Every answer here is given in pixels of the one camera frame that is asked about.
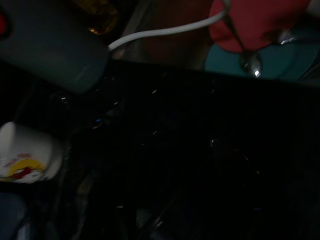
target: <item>white cable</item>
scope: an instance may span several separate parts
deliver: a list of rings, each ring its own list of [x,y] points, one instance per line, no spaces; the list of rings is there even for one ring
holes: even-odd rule
[[[193,22],[193,23],[189,23],[186,25],[170,27],[170,28],[135,32],[135,33],[129,34],[127,36],[121,37],[118,40],[112,42],[108,46],[109,50],[112,51],[123,44],[129,43],[129,42],[137,40],[137,39],[155,37],[155,36],[171,35],[171,34],[179,34],[179,33],[184,33],[184,32],[188,32],[188,31],[200,29],[200,28],[209,26],[211,24],[214,24],[214,23],[220,21],[221,19],[223,19],[230,10],[231,0],[222,0],[222,2],[224,4],[224,10],[217,13],[214,16],[207,18],[207,19]]]

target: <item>gray object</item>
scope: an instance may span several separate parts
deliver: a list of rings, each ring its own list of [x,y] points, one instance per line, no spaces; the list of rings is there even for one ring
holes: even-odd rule
[[[241,41],[241,39],[238,35],[238,32],[235,28],[235,25],[234,25],[233,20],[230,17],[230,15],[227,14],[225,16],[224,23],[227,25],[227,27],[229,28],[229,30],[232,32],[235,39],[239,43],[240,47],[242,48],[242,53],[241,53],[240,59],[239,59],[239,64],[240,64],[241,69],[245,73],[247,73],[255,78],[259,78],[261,75],[261,71],[262,71],[262,60],[261,60],[259,53],[255,52],[255,51],[247,50],[247,48],[245,47],[245,45],[243,44],[243,42]]]
[[[0,193],[0,239],[12,240],[26,216],[27,208],[20,197]]]
[[[73,93],[101,78],[108,47],[74,18],[59,0],[1,0],[12,31],[0,40],[0,60]]]
[[[298,38],[290,30],[282,30],[272,39],[274,44],[320,44],[320,38]]]

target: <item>spoon handle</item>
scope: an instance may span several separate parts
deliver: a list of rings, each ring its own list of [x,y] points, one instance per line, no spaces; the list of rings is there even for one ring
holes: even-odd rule
[[[240,47],[242,48],[242,51],[243,52],[247,52],[247,49],[244,45],[244,43],[241,41],[239,35],[238,35],[238,32],[236,30],[236,27],[234,25],[234,21],[232,20],[232,18],[230,17],[229,14],[227,14],[225,17],[224,17],[224,23],[225,25],[229,28],[229,30],[232,32],[232,34],[234,35],[235,39],[237,40],[237,42],[239,43]]]
[[[288,44],[320,44],[320,38],[296,39],[287,42]]]

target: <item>mug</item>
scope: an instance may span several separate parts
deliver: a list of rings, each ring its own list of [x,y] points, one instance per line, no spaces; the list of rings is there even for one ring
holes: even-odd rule
[[[48,134],[14,122],[1,127],[0,181],[30,184],[52,179],[62,160],[62,146]]]

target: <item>teal plate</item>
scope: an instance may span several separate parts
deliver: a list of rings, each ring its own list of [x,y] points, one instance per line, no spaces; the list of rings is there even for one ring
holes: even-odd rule
[[[299,39],[320,38],[320,32],[307,26],[297,26],[292,32]],[[270,45],[261,50],[262,74],[264,79],[298,79],[314,62],[320,49],[319,44]],[[227,52],[213,45],[205,61],[204,69],[219,74],[249,77],[239,66],[238,53]]]

